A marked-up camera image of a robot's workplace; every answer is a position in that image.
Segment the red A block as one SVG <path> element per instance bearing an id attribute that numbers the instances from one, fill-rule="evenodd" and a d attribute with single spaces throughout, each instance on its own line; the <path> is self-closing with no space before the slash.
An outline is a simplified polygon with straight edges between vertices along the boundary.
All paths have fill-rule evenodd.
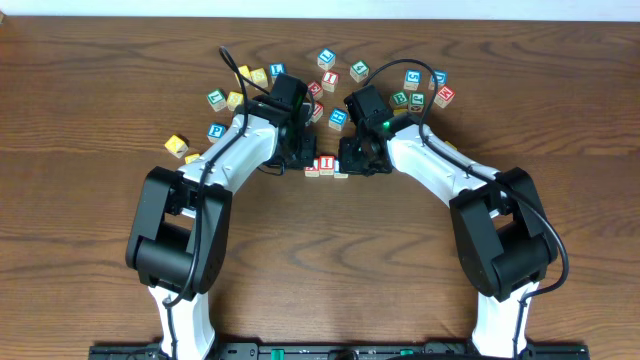
<path id="1" fill-rule="evenodd" d="M 319 160 L 314 159 L 313 164 L 311 166 L 305 167 L 304 174 L 306 177 L 319 177 L 320 176 Z"/>

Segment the blue 2 block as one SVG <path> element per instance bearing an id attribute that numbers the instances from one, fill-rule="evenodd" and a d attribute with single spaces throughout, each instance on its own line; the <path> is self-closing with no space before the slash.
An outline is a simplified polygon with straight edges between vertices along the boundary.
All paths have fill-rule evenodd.
<path id="1" fill-rule="evenodd" d="M 349 177 L 348 174 L 340 171 L 340 162 L 338 160 L 334 161 L 334 177 L 336 179 L 346 179 Z"/>

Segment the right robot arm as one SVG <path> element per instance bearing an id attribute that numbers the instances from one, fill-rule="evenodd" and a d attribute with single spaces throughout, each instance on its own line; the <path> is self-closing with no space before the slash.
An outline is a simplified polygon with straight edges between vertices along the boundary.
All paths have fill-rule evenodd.
<path id="1" fill-rule="evenodd" d="M 367 85 L 344 100 L 356 127 L 340 141 L 343 173 L 404 173 L 450 211 L 459 262 L 478 292 L 472 344 L 485 357 L 520 359 L 527 347 L 528 307 L 561 287 L 563 272 L 542 287 L 555 260 L 569 266 L 566 248 L 543 210 L 530 175 L 481 165 L 438 138 L 425 116 L 396 115 Z"/>

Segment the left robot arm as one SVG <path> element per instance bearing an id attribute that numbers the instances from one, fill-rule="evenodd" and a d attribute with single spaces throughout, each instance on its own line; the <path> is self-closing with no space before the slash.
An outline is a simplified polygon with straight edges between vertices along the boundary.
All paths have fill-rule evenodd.
<path id="1" fill-rule="evenodd" d="M 232 199 L 260 166 L 302 170 L 314 163 L 307 85 L 287 74 L 239 105 L 213 146 L 177 170 L 146 176 L 125 262 L 154 297 L 165 359 L 204 359 L 215 342 L 208 292 L 222 268 Z"/>

